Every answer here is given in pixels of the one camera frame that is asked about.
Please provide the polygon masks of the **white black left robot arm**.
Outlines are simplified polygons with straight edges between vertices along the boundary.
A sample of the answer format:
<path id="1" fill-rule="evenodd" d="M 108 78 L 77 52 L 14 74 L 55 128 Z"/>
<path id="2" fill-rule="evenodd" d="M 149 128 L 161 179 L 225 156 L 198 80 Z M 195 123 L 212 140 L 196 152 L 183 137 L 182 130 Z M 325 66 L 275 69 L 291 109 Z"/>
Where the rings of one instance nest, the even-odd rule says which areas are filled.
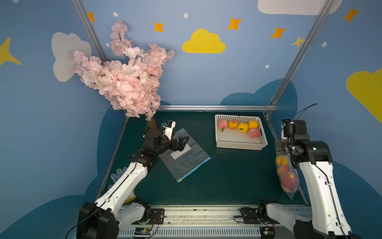
<path id="1" fill-rule="evenodd" d="M 119 211 L 133 192 L 158 161 L 159 155 L 167 150 L 182 151 L 189 137 L 172 138 L 172 133 L 160 129 L 147 131 L 145 142 L 134 154 L 132 162 L 122 177 L 94 203 L 85 203 L 79 211 L 75 226 L 78 239 L 115 239 L 120 230 L 149 216 L 148 204 L 133 203 L 122 214 Z"/>

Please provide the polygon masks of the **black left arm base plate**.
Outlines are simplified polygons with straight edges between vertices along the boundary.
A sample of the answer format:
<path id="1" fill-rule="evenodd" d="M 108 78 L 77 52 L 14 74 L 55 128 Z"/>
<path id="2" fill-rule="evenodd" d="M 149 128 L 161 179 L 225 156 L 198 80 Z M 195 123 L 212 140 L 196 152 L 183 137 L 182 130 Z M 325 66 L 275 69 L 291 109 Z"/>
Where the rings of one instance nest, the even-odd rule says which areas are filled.
<path id="1" fill-rule="evenodd" d="M 133 225 L 163 225 L 165 209 L 146 209 L 142 219 L 133 223 Z"/>

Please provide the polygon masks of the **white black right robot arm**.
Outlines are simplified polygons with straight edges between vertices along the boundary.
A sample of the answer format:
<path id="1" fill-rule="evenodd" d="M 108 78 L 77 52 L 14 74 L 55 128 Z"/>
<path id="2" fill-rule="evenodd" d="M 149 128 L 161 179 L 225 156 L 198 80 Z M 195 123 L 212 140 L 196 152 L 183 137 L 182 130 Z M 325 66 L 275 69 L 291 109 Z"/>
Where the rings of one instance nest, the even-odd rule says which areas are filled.
<path id="1" fill-rule="evenodd" d="M 323 141 L 311 141 L 304 120 L 282 121 L 276 153 L 286 156 L 293 169 L 303 174 L 310 199 L 308 220 L 275 201 L 262 202 L 257 210 L 260 222 L 278 222 L 297 239 L 358 239 L 341 207 L 333 177 L 333 159 Z"/>

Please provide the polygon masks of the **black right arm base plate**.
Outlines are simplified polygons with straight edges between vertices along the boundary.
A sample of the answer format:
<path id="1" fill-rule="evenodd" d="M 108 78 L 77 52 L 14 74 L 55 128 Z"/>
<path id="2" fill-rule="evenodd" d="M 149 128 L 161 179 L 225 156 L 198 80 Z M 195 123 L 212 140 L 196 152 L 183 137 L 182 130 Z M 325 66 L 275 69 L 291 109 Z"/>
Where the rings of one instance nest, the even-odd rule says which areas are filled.
<path id="1" fill-rule="evenodd" d="M 240 214 L 243 217 L 244 224 L 263 224 L 263 225 L 273 225 L 279 224 L 279 222 L 271 219 L 266 212 L 265 208 L 250 208 L 250 207 L 242 207 L 240 210 Z"/>

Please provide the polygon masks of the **pink peach with leaf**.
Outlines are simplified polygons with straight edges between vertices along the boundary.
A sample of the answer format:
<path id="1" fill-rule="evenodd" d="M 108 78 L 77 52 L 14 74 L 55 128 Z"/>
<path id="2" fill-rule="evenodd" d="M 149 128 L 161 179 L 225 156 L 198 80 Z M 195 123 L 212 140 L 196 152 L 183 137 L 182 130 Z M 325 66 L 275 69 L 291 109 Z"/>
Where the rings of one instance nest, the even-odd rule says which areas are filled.
<path id="1" fill-rule="evenodd" d="M 296 192 L 299 187 L 299 178 L 291 172 L 285 172 L 281 177 L 281 187 L 286 193 Z"/>

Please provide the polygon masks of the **clear zip-top bag blue zipper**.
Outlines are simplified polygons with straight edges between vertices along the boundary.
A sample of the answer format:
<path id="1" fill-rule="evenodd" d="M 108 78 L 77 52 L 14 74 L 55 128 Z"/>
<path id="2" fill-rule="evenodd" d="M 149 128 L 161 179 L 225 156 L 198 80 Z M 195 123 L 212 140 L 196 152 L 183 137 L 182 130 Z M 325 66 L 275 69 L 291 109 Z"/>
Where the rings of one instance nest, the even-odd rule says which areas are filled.
<path id="1" fill-rule="evenodd" d="M 290 156 L 277 156 L 276 168 L 282 190 L 293 201 L 294 195 L 298 191 L 300 180 L 296 169 L 294 169 L 291 164 Z"/>

